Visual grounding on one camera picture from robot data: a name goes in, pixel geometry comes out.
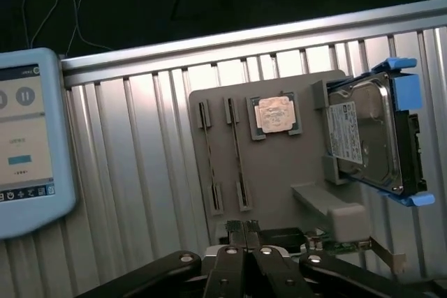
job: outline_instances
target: hard drive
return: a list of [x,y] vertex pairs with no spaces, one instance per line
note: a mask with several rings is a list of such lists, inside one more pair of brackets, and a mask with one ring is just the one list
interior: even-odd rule
[[409,111],[422,105],[417,75],[362,75],[329,87],[328,99],[327,147],[342,174],[396,195],[427,190]]

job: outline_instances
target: corrugated metal wall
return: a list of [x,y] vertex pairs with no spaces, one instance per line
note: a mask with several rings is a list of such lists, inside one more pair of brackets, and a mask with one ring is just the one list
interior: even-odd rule
[[[0,243],[2,297],[72,297],[180,248],[202,253],[205,215],[189,128],[191,91],[417,57],[423,169],[434,206],[364,190],[378,241],[406,253],[403,281],[447,275],[447,0],[65,60],[78,208]],[[344,257],[390,276],[372,253]]]

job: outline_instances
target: white wire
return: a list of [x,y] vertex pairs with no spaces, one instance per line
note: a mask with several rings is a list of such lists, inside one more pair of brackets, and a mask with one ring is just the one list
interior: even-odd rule
[[22,20],[23,20],[23,28],[25,30],[25,39],[27,41],[27,48],[29,49],[29,37],[28,37],[28,24],[27,24],[27,14],[25,12],[25,6],[27,4],[27,0],[22,0]]
[[54,2],[53,7],[51,7],[50,11],[48,12],[47,16],[45,17],[45,19],[43,19],[41,25],[39,26],[39,28],[37,29],[37,32],[34,34],[33,38],[31,39],[31,43],[30,43],[30,48],[32,49],[33,44],[34,44],[34,40],[36,39],[37,35],[41,32],[43,26],[45,25],[45,23],[48,21],[48,19],[50,18],[51,14],[53,14],[54,10],[57,7],[57,4],[59,3],[59,0],[56,0]]
[[78,17],[79,8],[78,8],[78,5],[76,4],[76,0],[73,0],[73,6],[74,6],[74,10],[75,10],[76,31],[78,32],[78,36],[81,39],[81,41],[83,43],[85,43],[86,45],[91,45],[92,47],[97,47],[97,48],[102,48],[102,49],[113,51],[112,48],[106,47],[105,45],[97,45],[96,43],[92,43],[92,42],[89,42],[84,39],[84,37],[81,34],[81,29],[80,29],[80,25],[79,25],[79,17]]
[[[82,2],[82,0],[79,0],[79,2],[78,2],[78,7],[77,7],[77,11],[76,11],[76,12],[79,11],[79,7],[81,6],[81,2]],[[77,31],[77,29],[76,29],[76,24],[75,24],[75,27],[73,28],[73,33],[71,34],[70,43],[68,44],[67,51],[65,52],[65,55],[66,55],[66,56],[68,56],[68,53],[70,52],[71,44],[73,43],[73,40],[75,39],[76,31]]]

